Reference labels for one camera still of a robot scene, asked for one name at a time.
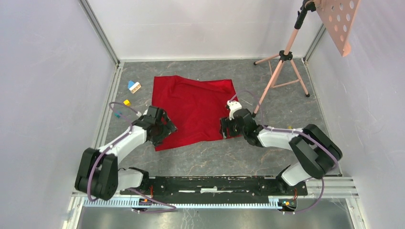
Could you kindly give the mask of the red cloth napkin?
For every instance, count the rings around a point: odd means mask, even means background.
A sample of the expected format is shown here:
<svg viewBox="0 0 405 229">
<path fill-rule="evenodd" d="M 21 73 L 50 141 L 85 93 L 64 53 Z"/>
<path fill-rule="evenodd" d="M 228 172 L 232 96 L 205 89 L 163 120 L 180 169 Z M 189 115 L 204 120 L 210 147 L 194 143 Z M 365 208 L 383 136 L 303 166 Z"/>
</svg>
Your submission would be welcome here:
<svg viewBox="0 0 405 229">
<path fill-rule="evenodd" d="M 178 75 L 156 76 L 151 103 L 166 111 L 177 131 L 155 150 L 222 140 L 220 119 L 229 115 L 226 102 L 235 94 L 231 79 L 197 81 Z"/>
</svg>

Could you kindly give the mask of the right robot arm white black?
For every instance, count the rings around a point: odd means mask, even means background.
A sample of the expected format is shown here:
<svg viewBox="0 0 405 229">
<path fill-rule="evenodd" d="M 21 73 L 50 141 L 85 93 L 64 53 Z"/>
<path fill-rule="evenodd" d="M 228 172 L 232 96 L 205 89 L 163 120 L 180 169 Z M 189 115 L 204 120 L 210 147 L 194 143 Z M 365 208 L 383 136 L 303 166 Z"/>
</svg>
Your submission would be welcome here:
<svg viewBox="0 0 405 229">
<path fill-rule="evenodd" d="M 342 151 L 318 126 L 281 129 L 259 125 L 245 108 L 221 118 L 220 133 L 225 139 L 242 136 L 252 146 L 292 151 L 298 162 L 277 176 L 276 189 L 282 195 L 289 194 L 301 181 L 322 179 L 342 158 Z"/>
</svg>

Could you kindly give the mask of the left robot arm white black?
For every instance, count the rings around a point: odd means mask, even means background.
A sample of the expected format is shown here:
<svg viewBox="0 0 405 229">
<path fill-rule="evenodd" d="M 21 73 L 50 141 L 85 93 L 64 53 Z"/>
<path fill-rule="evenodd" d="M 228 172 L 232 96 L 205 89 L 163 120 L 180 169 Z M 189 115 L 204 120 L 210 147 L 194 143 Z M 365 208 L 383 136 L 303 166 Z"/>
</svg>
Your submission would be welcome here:
<svg viewBox="0 0 405 229">
<path fill-rule="evenodd" d="M 177 131 L 162 108 L 150 106 L 128 128 L 111 142 L 99 148 L 87 148 L 80 161 L 75 189 L 87 194 L 90 201 L 110 200 L 116 192 L 133 188 L 138 194 L 149 191 L 149 173 L 130 167 L 120 170 L 119 163 L 144 143 L 160 146 Z"/>
</svg>

